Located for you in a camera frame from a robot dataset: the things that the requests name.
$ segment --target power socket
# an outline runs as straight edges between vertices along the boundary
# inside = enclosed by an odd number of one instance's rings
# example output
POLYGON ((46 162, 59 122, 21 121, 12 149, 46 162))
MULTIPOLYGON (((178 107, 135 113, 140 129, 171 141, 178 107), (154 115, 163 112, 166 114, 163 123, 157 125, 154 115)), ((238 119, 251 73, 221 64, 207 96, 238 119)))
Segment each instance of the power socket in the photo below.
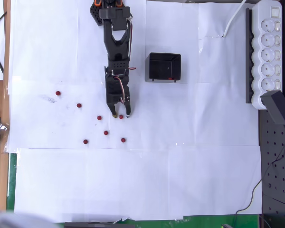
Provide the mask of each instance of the power socket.
POLYGON ((256 109, 266 109, 261 95, 282 91, 282 5, 275 0, 261 0, 252 8, 252 61, 254 92, 251 103, 256 109))

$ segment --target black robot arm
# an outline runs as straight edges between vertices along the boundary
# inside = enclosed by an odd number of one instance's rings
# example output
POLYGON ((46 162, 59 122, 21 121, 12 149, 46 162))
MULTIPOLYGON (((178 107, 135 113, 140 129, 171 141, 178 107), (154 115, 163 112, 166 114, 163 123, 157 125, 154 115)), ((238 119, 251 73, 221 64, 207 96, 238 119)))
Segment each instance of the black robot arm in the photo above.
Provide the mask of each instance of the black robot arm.
POLYGON ((127 117, 131 114, 129 83, 129 62, 132 41, 130 7, 122 0, 95 0, 91 6, 95 22, 104 26, 104 44, 108 52, 108 67, 104 68, 106 103, 113 117, 117 117, 115 104, 121 102, 127 117), (121 40, 115 40, 113 31, 125 30, 121 40))

